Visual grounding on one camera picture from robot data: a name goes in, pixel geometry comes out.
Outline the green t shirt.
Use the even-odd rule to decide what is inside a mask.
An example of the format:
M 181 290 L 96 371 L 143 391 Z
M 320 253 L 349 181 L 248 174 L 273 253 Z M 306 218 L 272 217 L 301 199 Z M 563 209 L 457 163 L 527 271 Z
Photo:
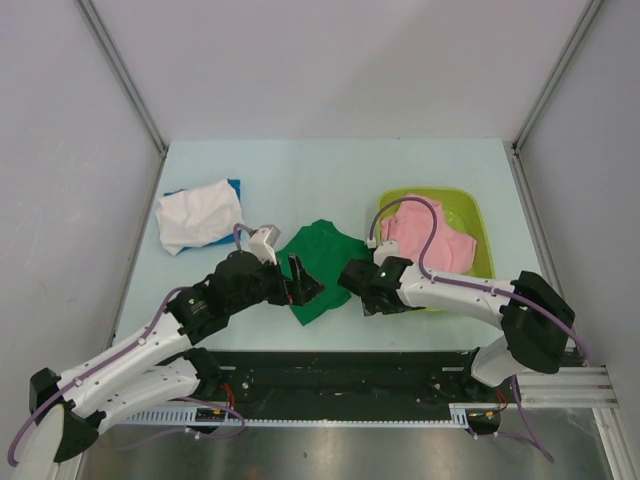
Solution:
M 329 310 L 343 306 L 351 293 L 338 285 L 341 272 L 350 260 L 371 258 L 362 240 L 340 232 L 331 221 L 325 219 L 300 228 L 286 246 L 277 252 L 285 275 L 291 274 L 287 263 L 290 254 L 297 255 L 304 269 L 324 286 L 323 292 L 310 303 L 291 307 L 301 325 L 308 325 Z

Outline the lime green plastic basin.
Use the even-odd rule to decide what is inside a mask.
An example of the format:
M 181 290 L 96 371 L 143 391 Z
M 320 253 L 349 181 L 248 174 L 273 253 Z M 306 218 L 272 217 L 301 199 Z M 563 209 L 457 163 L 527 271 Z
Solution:
M 449 187 L 404 187 L 389 190 L 378 200 L 378 210 L 369 227 L 367 239 L 374 238 L 378 243 L 383 240 L 380 233 L 380 222 L 393 214 L 403 201 L 421 201 L 420 198 L 409 198 L 409 194 L 429 197 L 441 203 L 448 225 L 461 233 L 472 236 L 476 242 L 476 251 L 472 269 L 463 275 L 478 278 L 494 278 L 495 270 L 491 254 L 488 234 L 480 208 L 475 198 L 468 192 Z M 428 202 L 425 205 L 431 210 L 433 228 L 430 238 L 424 245 L 420 255 L 425 255 L 429 244 L 435 236 L 436 213 Z

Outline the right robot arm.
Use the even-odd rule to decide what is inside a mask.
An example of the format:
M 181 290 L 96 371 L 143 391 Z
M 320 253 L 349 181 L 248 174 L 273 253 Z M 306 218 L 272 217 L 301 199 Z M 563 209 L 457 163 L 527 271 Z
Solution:
M 502 336 L 472 354 L 461 376 L 463 393 L 484 401 L 504 380 L 526 370 L 559 371 L 575 313 L 539 274 L 511 281 L 424 269 L 390 256 L 380 265 L 351 260 L 338 284 L 358 296 L 365 312 L 396 314 L 435 309 L 460 314 L 500 330 Z

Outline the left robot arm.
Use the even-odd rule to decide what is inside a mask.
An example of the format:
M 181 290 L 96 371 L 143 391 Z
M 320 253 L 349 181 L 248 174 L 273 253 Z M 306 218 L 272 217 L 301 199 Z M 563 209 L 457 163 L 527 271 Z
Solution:
M 323 285 L 295 254 L 284 274 L 276 261 L 235 251 L 202 281 L 171 290 L 152 320 L 100 355 L 57 374 L 44 368 L 30 379 L 30 410 L 37 423 L 55 405 L 63 408 L 53 461 L 86 451 L 114 423 L 140 410 L 182 397 L 208 400 L 224 375 L 200 342 L 226 328 L 254 305 L 304 306 Z

